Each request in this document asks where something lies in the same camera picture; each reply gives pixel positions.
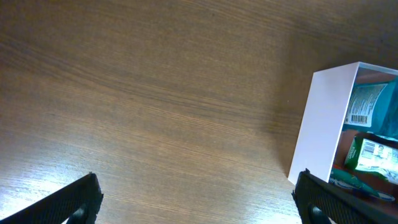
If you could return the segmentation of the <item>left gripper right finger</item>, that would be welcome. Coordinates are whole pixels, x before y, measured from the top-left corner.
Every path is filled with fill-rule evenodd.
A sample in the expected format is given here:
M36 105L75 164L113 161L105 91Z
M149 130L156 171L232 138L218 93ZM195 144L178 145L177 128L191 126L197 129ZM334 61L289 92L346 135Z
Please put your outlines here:
M298 175L292 197L302 223L394 224L397 218L310 173Z

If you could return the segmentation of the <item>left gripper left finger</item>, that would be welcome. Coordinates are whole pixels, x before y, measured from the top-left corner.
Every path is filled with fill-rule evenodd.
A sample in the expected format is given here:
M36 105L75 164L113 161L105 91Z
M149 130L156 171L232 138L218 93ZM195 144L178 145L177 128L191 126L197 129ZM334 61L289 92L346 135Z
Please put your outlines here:
M1 223L95 224L103 197L96 174L90 172Z

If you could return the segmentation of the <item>white teal toothpaste tube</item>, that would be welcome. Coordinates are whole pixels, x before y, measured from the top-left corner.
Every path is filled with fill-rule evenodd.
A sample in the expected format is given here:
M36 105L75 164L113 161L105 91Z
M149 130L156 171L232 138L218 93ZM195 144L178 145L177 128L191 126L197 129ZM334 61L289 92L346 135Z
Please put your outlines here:
M345 190L363 194L367 197L373 197L387 202L394 202L396 200L394 196L375 190L356 176L340 169L332 168L329 183Z

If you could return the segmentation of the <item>green white soap packet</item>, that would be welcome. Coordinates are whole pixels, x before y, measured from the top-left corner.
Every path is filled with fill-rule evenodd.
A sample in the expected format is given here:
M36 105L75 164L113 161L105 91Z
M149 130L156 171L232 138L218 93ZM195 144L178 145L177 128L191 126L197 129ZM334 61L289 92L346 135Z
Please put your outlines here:
M394 147L355 136L345 159L345 167L397 185L397 149Z

